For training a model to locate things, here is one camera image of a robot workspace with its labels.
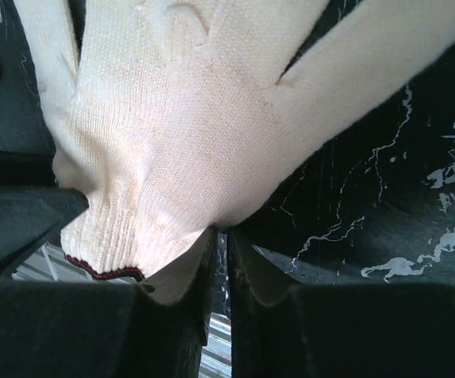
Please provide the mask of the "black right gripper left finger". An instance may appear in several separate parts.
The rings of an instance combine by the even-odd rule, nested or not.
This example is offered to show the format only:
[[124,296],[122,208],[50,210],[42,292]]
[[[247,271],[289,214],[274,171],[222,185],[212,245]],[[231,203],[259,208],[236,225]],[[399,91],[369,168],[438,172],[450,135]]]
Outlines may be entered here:
[[[216,250],[216,239],[215,230],[205,230],[185,254],[163,269],[195,247]],[[0,377],[137,377],[117,371],[121,355],[116,342],[107,340],[116,329],[115,320],[99,324],[100,309],[81,314],[71,294],[67,300],[73,308],[65,310],[58,294],[37,293],[46,285],[0,280]]]

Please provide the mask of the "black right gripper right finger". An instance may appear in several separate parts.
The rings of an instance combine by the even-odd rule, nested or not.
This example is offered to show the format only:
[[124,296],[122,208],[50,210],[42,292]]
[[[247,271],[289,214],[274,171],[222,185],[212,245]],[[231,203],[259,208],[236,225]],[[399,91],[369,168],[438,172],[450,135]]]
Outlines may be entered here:
[[234,377],[455,377],[455,288],[305,285],[227,234]]

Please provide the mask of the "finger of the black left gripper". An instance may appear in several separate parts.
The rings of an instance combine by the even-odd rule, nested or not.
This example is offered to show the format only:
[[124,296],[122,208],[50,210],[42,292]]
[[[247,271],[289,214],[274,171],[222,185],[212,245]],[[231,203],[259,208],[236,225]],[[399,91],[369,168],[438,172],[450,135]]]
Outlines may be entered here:
[[81,192],[56,186],[51,157],[0,153],[0,277],[87,208]]

